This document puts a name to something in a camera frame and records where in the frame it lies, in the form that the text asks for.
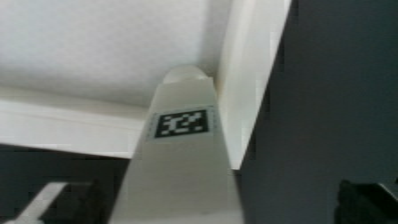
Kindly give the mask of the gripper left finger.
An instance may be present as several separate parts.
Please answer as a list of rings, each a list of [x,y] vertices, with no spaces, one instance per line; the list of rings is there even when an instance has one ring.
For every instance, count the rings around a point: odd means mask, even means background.
[[[90,186],[90,182],[50,182],[5,224],[46,224],[51,218],[71,218],[83,205]]]

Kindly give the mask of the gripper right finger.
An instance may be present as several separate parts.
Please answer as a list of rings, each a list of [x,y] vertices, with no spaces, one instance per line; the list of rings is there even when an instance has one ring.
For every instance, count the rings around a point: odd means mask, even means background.
[[[398,183],[341,181],[336,224],[398,224]]]

